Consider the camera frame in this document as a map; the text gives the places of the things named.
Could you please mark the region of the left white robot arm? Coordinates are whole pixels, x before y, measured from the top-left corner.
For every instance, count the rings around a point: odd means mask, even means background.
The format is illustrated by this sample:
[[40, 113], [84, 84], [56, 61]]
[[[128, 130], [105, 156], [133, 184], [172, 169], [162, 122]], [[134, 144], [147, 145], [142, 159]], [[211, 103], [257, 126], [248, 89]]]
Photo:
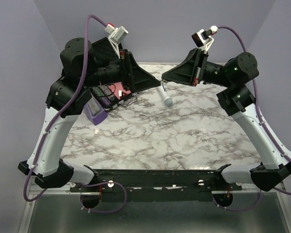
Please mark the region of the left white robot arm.
[[131, 93], [158, 87], [161, 83], [140, 68], [130, 51], [116, 55], [103, 38], [95, 43], [81, 37], [68, 41], [60, 53], [61, 77], [50, 87], [43, 128], [35, 149], [26, 161], [18, 164], [25, 175], [34, 175], [41, 188], [58, 188], [80, 183], [88, 192], [97, 188], [97, 173], [88, 166], [65, 163], [61, 152], [66, 138], [86, 103], [91, 88], [121, 83]]

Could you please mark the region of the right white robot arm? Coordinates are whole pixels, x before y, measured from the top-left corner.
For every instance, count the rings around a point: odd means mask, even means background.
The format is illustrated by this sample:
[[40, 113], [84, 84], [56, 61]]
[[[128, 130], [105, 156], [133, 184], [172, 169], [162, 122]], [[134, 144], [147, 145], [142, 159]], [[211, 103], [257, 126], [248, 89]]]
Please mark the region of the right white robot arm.
[[166, 82], [196, 86], [215, 84], [225, 89], [217, 94], [218, 102], [228, 116], [236, 121], [257, 150], [261, 163], [256, 167], [227, 165], [218, 169], [214, 186], [225, 190], [231, 183], [252, 183], [263, 191], [270, 191], [291, 175], [291, 151], [275, 136], [266, 120], [258, 112], [257, 98], [246, 83], [259, 75], [255, 56], [242, 52], [225, 65], [208, 61], [208, 53], [193, 49], [185, 60], [162, 74]]

